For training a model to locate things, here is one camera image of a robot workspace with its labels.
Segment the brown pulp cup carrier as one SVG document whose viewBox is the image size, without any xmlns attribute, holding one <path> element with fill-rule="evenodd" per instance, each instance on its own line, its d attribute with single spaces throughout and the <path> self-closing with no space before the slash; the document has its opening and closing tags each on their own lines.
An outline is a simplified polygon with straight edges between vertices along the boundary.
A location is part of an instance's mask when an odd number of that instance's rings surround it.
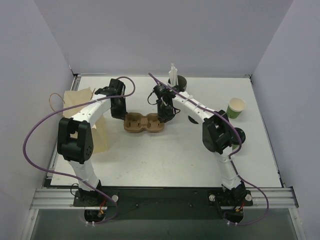
<svg viewBox="0 0 320 240">
<path fill-rule="evenodd" d="M 165 123 L 160 122 L 157 113 L 143 115 L 138 112 L 129 112 L 123 121 L 123 127 L 128 133 L 159 133 L 165 128 Z"/>
</svg>

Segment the brown paper takeout bag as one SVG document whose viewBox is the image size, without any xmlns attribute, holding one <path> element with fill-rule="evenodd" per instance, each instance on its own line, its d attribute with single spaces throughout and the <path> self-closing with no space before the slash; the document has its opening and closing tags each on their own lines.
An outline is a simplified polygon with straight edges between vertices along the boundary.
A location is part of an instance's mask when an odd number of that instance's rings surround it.
<svg viewBox="0 0 320 240">
<path fill-rule="evenodd" d="M 51 97 L 53 95 L 59 96 L 59 98 L 63 101 L 63 107 L 67 108 L 67 107 L 83 104 L 86 102 L 90 102 L 92 100 L 93 95 L 94 95 L 94 90 L 95 90 L 95 88 L 93 90 L 91 90 L 90 87 L 85 88 L 85 89 L 81 89 L 78 91 L 66 90 L 64 92 L 63 97 L 60 94 L 53 92 L 49 96 L 48 102 L 49 102 L 50 108 L 54 112 L 55 110 L 51 104 Z M 64 110 L 62 113 L 58 113 L 58 114 L 65 117 L 65 118 L 70 118 L 73 115 L 77 114 L 83 108 L 84 107 L 81 106 L 81 107 L 73 108 L 71 110 Z M 92 133 L 92 139 L 93 139 L 93 152 L 92 153 L 98 154 L 98 153 L 102 153 L 102 152 L 107 151 L 109 149 L 108 140 L 107 140 L 107 128 L 106 128 L 106 120 L 103 115 L 92 126 L 91 133 Z"/>
</svg>

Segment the green paper coffee cup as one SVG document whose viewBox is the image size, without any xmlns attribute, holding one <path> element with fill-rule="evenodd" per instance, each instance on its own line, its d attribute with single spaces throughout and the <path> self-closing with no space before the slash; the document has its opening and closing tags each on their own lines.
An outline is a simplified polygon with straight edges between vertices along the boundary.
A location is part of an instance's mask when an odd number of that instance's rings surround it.
<svg viewBox="0 0 320 240">
<path fill-rule="evenodd" d="M 239 144 L 232 144 L 232 150 L 236 150 L 239 147 Z"/>
</svg>

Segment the black plastic cup lid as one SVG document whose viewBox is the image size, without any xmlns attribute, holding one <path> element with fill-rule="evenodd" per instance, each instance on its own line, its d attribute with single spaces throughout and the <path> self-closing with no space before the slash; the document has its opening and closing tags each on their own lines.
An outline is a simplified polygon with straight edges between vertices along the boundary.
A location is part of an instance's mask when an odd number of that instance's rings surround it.
<svg viewBox="0 0 320 240">
<path fill-rule="evenodd" d="M 235 127 L 235 130 L 236 130 L 237 134 L 239 135 L 241 143 L 243 144 L 245 142 L 245 140 L 246 140 L 245 132 L 239 127 Z M 236 134 L 234 132 L 232 132 L 231 142 L 232 142 L 233 145 L 236 145 L 236 146 L 239 145 L 238 138 L 237 138 L 237 136 L 236 136 Z"/>
</svg>

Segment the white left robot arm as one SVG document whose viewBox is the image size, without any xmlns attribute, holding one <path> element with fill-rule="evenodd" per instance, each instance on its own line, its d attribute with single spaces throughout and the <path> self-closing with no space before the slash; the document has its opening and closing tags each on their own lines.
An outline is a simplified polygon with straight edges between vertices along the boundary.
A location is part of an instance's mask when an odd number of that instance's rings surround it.
<svg viewBox="0 0 320 240">
<path fill-rule="evenodd" d="M 115 119 L 125 119 L 128 114 L 125 90 L 120 78 L 112 78 L 108 86 L 94 93 L 92 103 L 70 118 L 63 117 L 58 124 L 57 152 L 80 178 L 79 188 L 86 191 L 84 199 L 92 206 L 100 204 L 103 199 L 102 192 L 97 190 L 100 180 L 91 162 L 94 152 L 92 128 L 107 111 Z"/>
</svg>

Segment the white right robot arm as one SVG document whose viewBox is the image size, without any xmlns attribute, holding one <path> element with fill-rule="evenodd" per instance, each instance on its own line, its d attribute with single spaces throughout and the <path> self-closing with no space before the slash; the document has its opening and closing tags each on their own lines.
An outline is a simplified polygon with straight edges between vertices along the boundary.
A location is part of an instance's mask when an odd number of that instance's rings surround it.
<svg viewBox="0 0 320 240">
<path fill-rule="evenodd" d="M 232 147 L 232 141 L 237 139 L 237 134 L 231 127 L 226 112 L 204 106 L 178 86 L 169 89 L 157 84 L 152 92 L 157 96 L 157 114 L 161 123 L 171 121 L 177 113 L 183 112 L 194 122 L 202 125 L 203 145 L 210 152 L 220 154 L 216 159 L 222 186 L 228 190 L 236 189 L 242 180 L 229 157 L 224 154 L 224 150 Z"/>
</svg>

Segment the stack of black lids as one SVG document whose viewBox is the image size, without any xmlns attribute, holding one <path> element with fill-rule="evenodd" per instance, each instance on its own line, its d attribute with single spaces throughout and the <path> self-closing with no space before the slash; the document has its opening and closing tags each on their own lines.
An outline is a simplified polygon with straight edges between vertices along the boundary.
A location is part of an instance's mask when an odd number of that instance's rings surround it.
<svg viewBox="0 0 320 240">
<path fill-rule="evenodd" d="M 188 120 L 189 120 L 191 123 L 193 123 L 193 124 L 196 124 L 196 125 L 199 124 L 195 119 L 193 119 L 193 118 L 190 117 L 190 116 L 188 116 Z"/>
</svg>

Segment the grey cylindrical straw holder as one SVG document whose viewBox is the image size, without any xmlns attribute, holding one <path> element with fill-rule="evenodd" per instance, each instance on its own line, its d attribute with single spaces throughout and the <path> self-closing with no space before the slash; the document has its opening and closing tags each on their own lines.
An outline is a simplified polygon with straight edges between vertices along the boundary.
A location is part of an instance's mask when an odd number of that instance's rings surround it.
<svg viewBox="0 0 320 240">
<path fill-rule="evenodd" d="M 185 77 L 181 76 L 181 75 L 178 75 L 177 76 L 177 81 L 176 81 L 176 84 L 173 85 L 171 83 L 171 80 L 168 79 L 167 83 L 172 87 L 172 88 L 175 88 L 176 90 L 178 90 L 179 92 L 184 92 L 187 88 L 187 80 Z"/>
</svg>

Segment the white wrapped straws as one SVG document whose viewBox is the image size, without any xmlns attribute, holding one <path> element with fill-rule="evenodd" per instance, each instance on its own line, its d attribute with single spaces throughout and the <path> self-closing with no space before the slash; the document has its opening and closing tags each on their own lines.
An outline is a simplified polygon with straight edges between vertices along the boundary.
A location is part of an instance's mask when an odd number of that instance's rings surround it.
<svg viewBox="0 0 320 240">
<path fill-rule="evenodd" d="M 168 72 L 169 81 L 171 86 L 176 86 L 179 84 L 179 77 L 178 77 L 178 69 L 175 67 L 173 63 L 170 64 L 170 71 Z"/>
</svg>

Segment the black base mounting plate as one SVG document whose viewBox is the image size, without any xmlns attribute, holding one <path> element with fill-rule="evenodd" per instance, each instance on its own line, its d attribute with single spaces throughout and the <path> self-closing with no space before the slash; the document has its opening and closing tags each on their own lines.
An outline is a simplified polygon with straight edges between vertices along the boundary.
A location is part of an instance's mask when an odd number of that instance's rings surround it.
<svg viewBox="0 0 320 240">
<path fill-rule="evenodd" d="M 239 187 L 103 187 L 92 196 L 75 192 L 73 206 L 85 209 L 88 221 L 114 220 L 216 220 L 223 212 L 243 216 L 238 207 L 253 206 L 251 192 Z"/>
</svg>

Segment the aluminium frame rail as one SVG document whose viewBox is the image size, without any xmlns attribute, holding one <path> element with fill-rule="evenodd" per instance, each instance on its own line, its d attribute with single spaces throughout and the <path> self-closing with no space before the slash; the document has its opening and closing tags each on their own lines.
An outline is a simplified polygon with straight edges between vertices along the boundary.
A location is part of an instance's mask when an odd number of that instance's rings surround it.
<svg viewBox="0 0 320 240">
<path fill-rule="evenodd" d="M 76 189 L 43 188 L 35 191 L 31 202 L 32 209 L 94 209 L 114 207 L 141 206 L 142 204 L 187 204 L 213 206 L 218 203 L 222 208 L 256 207 L 256 208 L 297 208 L 299 206 L 292 188 L 263 188 L 261 191 L 250 188 L 238 198 L 231 197 L 221 188 L 148 188 L 121 187 L 107 188 L 111 200 L 98 197 L 80 196 Z"/>
</svg>

